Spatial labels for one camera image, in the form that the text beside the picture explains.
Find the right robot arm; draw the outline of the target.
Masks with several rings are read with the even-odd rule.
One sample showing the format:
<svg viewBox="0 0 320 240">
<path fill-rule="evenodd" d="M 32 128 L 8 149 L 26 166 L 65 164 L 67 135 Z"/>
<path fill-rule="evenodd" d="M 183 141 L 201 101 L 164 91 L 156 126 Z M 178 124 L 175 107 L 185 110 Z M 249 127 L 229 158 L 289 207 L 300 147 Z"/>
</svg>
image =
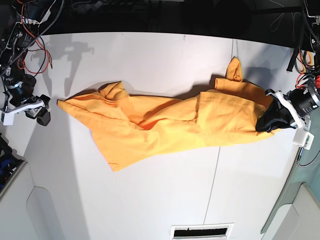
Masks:
<svg viewBox="0 0 320 240">
<path fill-rule="evenodd" d="M 0 82 L 4 103 L 0 121 L 4 126 L 14 123 L 16 114 L 47 126 L 51 121 L 50 97 L 34 95 L 36 76 L 52 66 L 52 57 L 42 36 L 57 21 L 63 0 L 2 0 L 0 2 Z M 27 68 L 28 52 L 41 51 L 43 61 L 36 71 Z"/>
</svg>

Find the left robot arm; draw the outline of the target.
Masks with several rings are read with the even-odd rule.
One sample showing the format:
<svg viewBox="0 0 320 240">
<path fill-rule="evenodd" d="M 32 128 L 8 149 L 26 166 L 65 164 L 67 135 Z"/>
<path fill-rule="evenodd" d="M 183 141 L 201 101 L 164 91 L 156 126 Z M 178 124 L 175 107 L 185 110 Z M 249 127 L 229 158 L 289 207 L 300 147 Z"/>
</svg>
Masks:
<svg viewBox="0 0 320 240">
<path fill-rule="evenodd" d="M 320 107 L 320 2 L 303 0 L 300 13 L 299 36 L 286 71 L 292 72 L 297 62 L 303 70 L 294 90 L 286 94 L 272 89 L 265 91 L 273 100 L 257 120 L 257 132 L 287 128 L 308 131 L 311 113 Z"/>
</svg>

